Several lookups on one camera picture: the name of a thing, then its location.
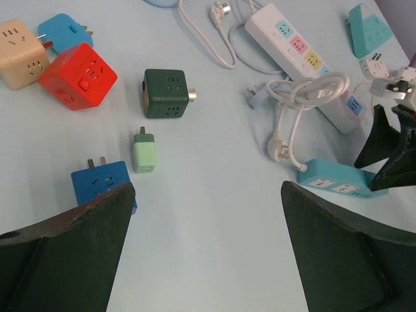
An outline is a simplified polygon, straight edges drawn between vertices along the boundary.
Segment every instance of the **white power strip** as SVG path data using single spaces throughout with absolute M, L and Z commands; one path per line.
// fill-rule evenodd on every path
M 273 4 L 253 14 L 245 28 L 293 81 L 330 72 L 329 66 Z M 365 114 L 364 107 L 348 92 L 335 101 L 319 109 L 340 132 L 352 132 Z

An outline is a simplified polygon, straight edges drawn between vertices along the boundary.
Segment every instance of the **white cable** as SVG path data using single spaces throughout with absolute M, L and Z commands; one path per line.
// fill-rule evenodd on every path
M 271 86 L 274 84 L 280 84 L 281 86 L 286 86 L 286 88 L 283 90 L 273 91 Z M 269 81 L 266 84 L 267 92 L 274 99 L 281 102 L 282 109 L 286 109 L 286 107 L 288 107 L 298 111 L 292 125 L 287 149 L 290 160 L 300 171 L 306 172 L 307 165 L 301 164 L 294 157 L 293 142 L 302 113 L 314 107 L 328 104 L 329 102 L 339 98 L 349 86 L 350 78 L 341 72 L 327 73 L 326 75 L 316 79 L 306 78 L 297 83 L 277 79 Z M 280 134 L 280 123 L 283 121 L 283 114 L 284 112 L 281 112 L 279 115 L 278 124 L 276 126 L 276 134 L 278 131 Z
M 240 25 L 232 26 L 232 28 L 229 30 L 229 33 L 228 33 L 228 40 L 231 43 L 231 46 L 233 47 L 233 49 L 235 51 L 235 54 L 237 55 L 237 57 L 239 58 L 239 60 L 243 64 L 245 64 L 248 67 L 250 67 L 252 70 L 255 70 L 255 71 L 259 72 L 259 73 L 265 73 L 266 75 L 280 75 L 280 74 L 284 73 L 283 70 L 265 70 L 265 69 L 262 69 L 260 67 L 257 67 L 256 65 L 253 65 L 247 58 L 245 58 L 244 56 L 242 56 L 241 53 L 239 53 L 237 51 L 237 49 L 235 48 L 235 42 L 234 42 L 233 37 L 235 37 L 236 30 L 238 28 L 244 26 L 244 25 L 245 25 L 245 23 L 240 24 Z
M 248 0 L 248 4 L 250 5 L 250 9 L 252 10 L 252 14 L 257 12 L 257 9 L 254 7 L 253 0 Z
M 201 38 L 203 39 L 203 41 L 207 44 L 207 46 L 209 47 L 209 49 L 213 52 L 214 56 L 226 67 L 229 68 L 231 70 L 233 70 L 234 68 L 237 67 L 238 64 L 238 59 L 237 56 L 234 52 L 233 47 L 231 46 L 231 43 L 229 42 L 226 33 L 224 32 L 224 29 L 222 28 L 222 19 L 224 18 L 225 14 L 224 11 L 219 8 L 217 6 L 214 6 L 212 11 L 211 11 L 211 17 L 213 19 L 213 22 L 215 24 L 215 27 L 218 29 L 218 32 L 220 33 L 223 41 L 226 43 L 227 48 L 229 49 L 229 52 L 231 53 L 231 57 L 233 58 L 233 64 L 229 64 L 227 63 L 227 61 L 225 61 L 220 54 L 218 53 L 218 51 L 214 48 L 214 46 L 212 45 L 212 43 L 209 41 L 208 37 L 206 37 L 206 35 L 198 28 L 198 26 L 191 20 L 191 18 L 188 16 L 188 14 L 185 12 L 184 8 L 183 8 L 183 0 L 179 0 L 178 3 L 178 7 L 179 7 L 179 11 L 180 13 L 182 13 L 183 17 L 186 19 L 186 21 L 189 23 L 189 25 L 192 26 L 192 28 L 201 36 Z

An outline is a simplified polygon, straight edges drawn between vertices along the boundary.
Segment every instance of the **light blue table surface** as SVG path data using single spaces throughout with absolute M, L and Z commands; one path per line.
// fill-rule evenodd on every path
M 379 12 L 373 0 L 362 0 Z M 352 88 L 365 80 L 351 52 L 344 17 L 359 1 L 272 0 L 332 70 Z M 185 0 L 187 12 L 227 56 L 207 17 L 212 0 Z M 231 0 L 226 28 L 247 18 L 248 5 Z M 288 162 L 273 162 L 265 146 L 274 109 L 249 108 L 244 90 L 272 77 L 240 64 L 221 68 L 178 14 L 141 0 L 3 1 L 0 21 L 19 18 L 36 30 L 58 13 L 94 31 L 96 51 L 119 79 L 97 109 L 72 112 L 32 84 L 18 91 L 0 82 L 0 233 L 76 206 L 70 174 L 86 160 L 125 160 L 136 188 L 132 217 L 109 303 L 110 312 L 307 311 L 281 206 L 280 187 L 295 180 Z M 241 51 L 270 66 L 244 29 Z M 408 59 L 396 39 L 382 53 L 390 69 Z M 148 120 L 139 86 L 147 68 L 182 69 L 198 100 L 181 119 Z M 358 98 L 369 105 L 364 89 Z M 387 107 L 394 102 L 384 101 Z M 398 124 L 389 109 L 392 122 Z M 294 112 L 287 115 L 289 135 Z M 352 164 L 371 127 L 343 136 L 318 110 L 302 116 L 294 143 L 300 161 L 325 158 Z M 133 135 L 153 133 L 157 167 L 132 171 Z M 313 190 L 331 202 L 398 228 L 416 231 L 414 188 L 360 200 Z

